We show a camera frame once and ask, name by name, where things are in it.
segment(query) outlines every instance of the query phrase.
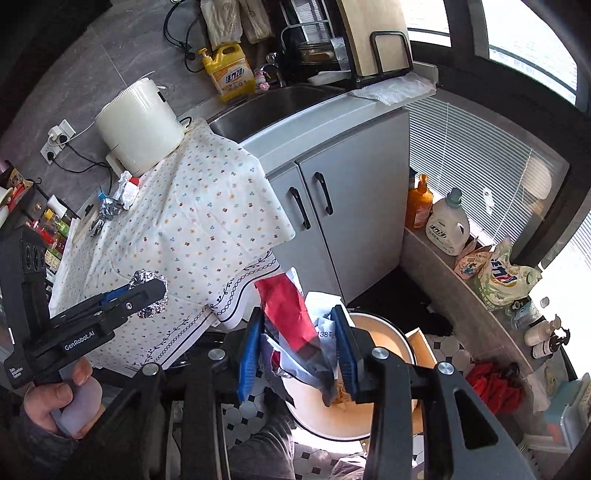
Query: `wall socket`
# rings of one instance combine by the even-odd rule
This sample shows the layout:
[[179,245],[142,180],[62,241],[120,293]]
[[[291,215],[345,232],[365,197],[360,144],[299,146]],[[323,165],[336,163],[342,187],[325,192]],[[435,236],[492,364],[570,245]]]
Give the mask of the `wall socket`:
[[43,155],[43,158],[45,158],[49,165],[53,163],[54,158],[64,148],[64,145],[59,144],[69,141],[74,135],[76,135],[76,130],[65,119],[59,125],[50,128],[47,133],[47,142],[41,149],[41,155]]

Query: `orange bottle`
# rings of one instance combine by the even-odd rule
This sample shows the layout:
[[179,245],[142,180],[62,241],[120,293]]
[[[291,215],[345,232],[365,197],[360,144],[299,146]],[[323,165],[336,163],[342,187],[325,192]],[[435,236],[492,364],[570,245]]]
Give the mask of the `orange bottle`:
[[427,176],[422,174],[418,186],[408,191],[407,214],[404,221],[406,228],[424,228],[431,214],[433,192],[427,188]]

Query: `gray cabinet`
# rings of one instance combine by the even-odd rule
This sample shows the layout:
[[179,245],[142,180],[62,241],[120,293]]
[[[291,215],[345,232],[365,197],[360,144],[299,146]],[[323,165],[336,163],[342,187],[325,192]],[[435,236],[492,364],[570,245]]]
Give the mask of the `gray cabinet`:
[[399,110],[297,160],[345,302],[398,266],[408,152],[408,112]]
[[400,109],[335,137],[269,178],[296,230],[291,242],[273,251],[283,268],[296,268],[305,291],[342,294],[348,303],[398,266],[408,155],[408,112]]
[[[271,187],[295,229],[295,238],[273,247],[284,270],[295,267],[304,293],[323,291],[341,296],[335,269],[297,165],[269,177]],[[304,215],[308,223],[304,225]]]

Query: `white tablecloth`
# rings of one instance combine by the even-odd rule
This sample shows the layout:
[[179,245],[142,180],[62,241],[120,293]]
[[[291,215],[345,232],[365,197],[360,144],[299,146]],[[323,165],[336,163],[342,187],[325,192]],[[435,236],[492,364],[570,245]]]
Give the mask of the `white tablecloth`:
[[254,281],[279,270],[271,252],[295,232],[259,161],[198,119],[181,145],[141,177],[128,212],[75,245],[57,272],[50,310],[126,284],[139,269],[168,280],[169,302],[151,319],[133,315],[91,352],[98,367],[133,375],[169,366],[214,322],[232,328]]

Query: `stainless steel sink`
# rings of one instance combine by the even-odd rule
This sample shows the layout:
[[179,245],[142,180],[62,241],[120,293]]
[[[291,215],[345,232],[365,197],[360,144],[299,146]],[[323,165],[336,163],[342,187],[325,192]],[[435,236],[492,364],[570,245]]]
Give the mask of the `stainless steel sink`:
[[305,84],[278,88],[230,107],[207,123],[214,133],[240,143],[279,120],[343,92],[337,87]]

